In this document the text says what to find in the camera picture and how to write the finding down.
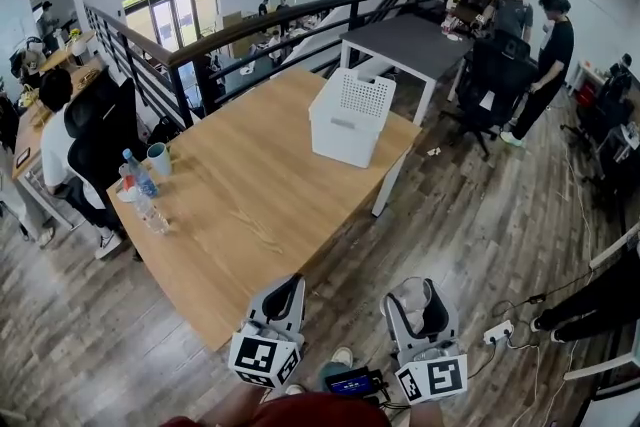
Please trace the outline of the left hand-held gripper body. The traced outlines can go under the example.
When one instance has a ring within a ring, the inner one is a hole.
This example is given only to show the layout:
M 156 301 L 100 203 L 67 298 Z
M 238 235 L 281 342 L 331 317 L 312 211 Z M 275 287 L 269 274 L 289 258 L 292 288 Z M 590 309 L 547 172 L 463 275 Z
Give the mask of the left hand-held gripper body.
M 246 321 L 231 339 L 228 367 L 245 383 L 281 389 L 302 360 L 304 337 Z

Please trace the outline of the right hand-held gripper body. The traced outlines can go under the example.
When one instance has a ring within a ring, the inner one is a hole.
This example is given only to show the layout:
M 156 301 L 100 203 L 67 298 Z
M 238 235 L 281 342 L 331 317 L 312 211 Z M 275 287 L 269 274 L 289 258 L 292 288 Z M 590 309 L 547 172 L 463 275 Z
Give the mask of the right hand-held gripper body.
M 467 355 L 456 340 L 401 350 L 395 376 L 409 404 L 437 401 L 468 389 Z

